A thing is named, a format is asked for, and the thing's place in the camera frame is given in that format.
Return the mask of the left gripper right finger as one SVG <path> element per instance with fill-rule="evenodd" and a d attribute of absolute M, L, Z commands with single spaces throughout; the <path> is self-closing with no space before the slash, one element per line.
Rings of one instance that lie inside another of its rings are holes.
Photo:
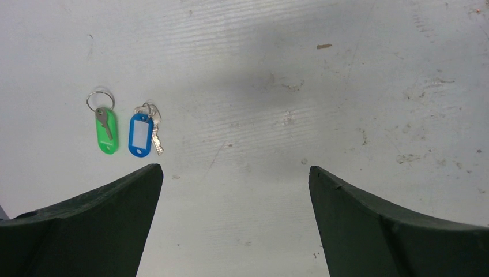
<path fill-rule="evenodd" d="M 330 276 L 487 276 L 488 228 L 421 214 L 318 166 L 309 191 Z"/>

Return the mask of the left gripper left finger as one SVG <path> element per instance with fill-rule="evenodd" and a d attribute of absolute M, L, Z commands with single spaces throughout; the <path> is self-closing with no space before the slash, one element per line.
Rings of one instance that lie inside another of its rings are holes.
<path fill-rule="evenodd" d="M 114 182 L 1 221 L 2 276 L 136 276 L 164 174 Z"/>

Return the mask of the green key tag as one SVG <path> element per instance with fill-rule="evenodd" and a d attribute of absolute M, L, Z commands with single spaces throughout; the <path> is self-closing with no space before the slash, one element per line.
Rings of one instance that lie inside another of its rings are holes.
<path fill-rule="evenodd" d="M 107 96 L 111 101 L 110 105 L 92 107 L 91 98 L 98 95 Z M 118 122 L 113 111 L 115 98 L 107 91 L 93 91 L 86 97 L 85 103 L 95 115 L 96 137 L 99 149 L 107 155 L 116 153 L 119 148 L 119 139 Z"/>

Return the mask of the blue capped key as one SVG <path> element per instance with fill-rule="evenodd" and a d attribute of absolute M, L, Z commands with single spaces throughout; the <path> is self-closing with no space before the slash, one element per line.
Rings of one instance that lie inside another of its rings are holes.
<path fill-rule="evenodd" d="M 143 158 L 155 149 L 160 156 L 164 149 L 158 136 L 161 115 L 158 108 L 145 102 L 134 109 L 130 120 L 128 149 L 136 157 Z"/>

